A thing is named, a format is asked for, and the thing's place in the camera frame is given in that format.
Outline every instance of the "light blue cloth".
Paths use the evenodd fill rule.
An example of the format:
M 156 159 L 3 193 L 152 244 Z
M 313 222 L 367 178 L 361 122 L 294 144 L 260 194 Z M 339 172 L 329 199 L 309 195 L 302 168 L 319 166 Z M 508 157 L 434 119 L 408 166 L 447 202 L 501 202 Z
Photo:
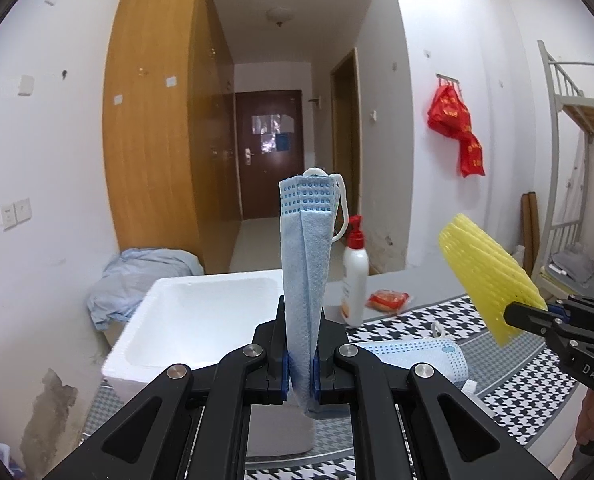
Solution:
M 202 276 L 203 267 L 193 254 L 173 249 L 128 249 L 106 266 L 94 284 L 86 305 L 97 330 L 111 320 L 130 320 L 151 286 L 160 278 Z
M 284 180 L 279 187 L 291 383 L 299 406 L 311 415 L 320 411 L 312 391 L 313 358 L 340 198 L 343 199 L 344 224 L 347 226 L 346 193 L 339 175 L 326 175 L 321 170 L 309 170 L 304 176 Z

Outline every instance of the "red plastic bag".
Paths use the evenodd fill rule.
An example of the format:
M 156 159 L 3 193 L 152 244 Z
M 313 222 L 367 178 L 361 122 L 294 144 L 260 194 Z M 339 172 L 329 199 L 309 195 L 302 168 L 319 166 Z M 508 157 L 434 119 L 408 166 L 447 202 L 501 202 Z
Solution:
M 484 158 L 482 146 L 473 134 L 468 134 L 460 140 L 459 169 L 463 177 L 469 175 L 486 176 L 484 173 Z
M 428 111 L 428 126 L 443 136 L 456 139 L 462 126 L 460 108 L 455 87 L 440 85 Z
M 484 173 L 482 145 L 472 133 L 471 113 L 452 84 L 440 84 L 428 111 L 428 126 L 460 144 L 459 169 L 463 177 Z

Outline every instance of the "bed railing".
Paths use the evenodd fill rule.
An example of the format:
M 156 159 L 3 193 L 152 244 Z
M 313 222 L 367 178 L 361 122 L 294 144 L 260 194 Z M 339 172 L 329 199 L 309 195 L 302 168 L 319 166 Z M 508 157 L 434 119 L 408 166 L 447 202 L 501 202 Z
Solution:
M 580 241 L 581 219 L 551 226 L 548 240 L 548 255 L 563 251 L 566 247 Z
M 584 97 L 584 92 L 581 91 L 573 82 L 570 76 L 562 68 L 563 66 L 591 66 L 594 63 L 586 61 L 555 61 L 555 59 L 548 54 L 549 65 L 552 67 L 553 82 L 557 81 L 557 94 L 561 96 Z
M 584 153 L 584 187 L 580 210 L 580 219 L 573 222 L 562 224 L 553 224 L 555 216 L 555 201 L 558 190 L 558 175 L 560 170 L 560 127 L 559 112 L 560 104 L 558 97 L 584 97 L 584 92 L 574 83 L 568 75 L 564 66 L 578 65 L 591 66 L 594 63 L 556 61 L 546 50 L 543 41 L 538 41 L 544 72 L 546 74 L 546 86 L 548 88 L 549 102 L 551 105 L 551 183 L 549 187 L 549 199 L 544 215 L 544 228 L 541 232 L 541 243 L 537 253 L 535 267 L 533 269 L 532 279 L 535 282 L 539 277 L 542 266 L 548 265 L 551 255 L 559 252 L 566 246 L 580 240 L 581 225 L 584 221 L 584 210 L 586 209 L 586 199 L 588 197 L 588 144 L 590 139 L 586 136 L 586 145 Z

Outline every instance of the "human hand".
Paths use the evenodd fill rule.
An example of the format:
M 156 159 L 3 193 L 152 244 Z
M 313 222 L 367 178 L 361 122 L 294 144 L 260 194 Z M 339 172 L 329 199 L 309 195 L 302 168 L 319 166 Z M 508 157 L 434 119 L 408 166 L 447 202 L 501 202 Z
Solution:
M 594 391 L 589 389 L 581 404 L 581 413 L 575 429 L 575 440 L 580 446 L 594 441 Z

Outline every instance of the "electrical socket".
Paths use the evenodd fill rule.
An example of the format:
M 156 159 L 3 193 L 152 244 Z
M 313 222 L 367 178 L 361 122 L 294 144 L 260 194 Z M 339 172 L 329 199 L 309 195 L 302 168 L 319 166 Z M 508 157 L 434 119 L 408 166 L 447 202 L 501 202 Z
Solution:
M 16 216 L 17 223 L 26 222 L 32 218 L 32 209 L 30 208 L 30 199 L 24 198 L 14 203 L 14 215 Z
M 16 215 L 14 214 L 14 205 L 8 204 L 3 205 L 0 208 L 0 222 L 4 231 L 7 231 L 11 227 L 16 226 Z

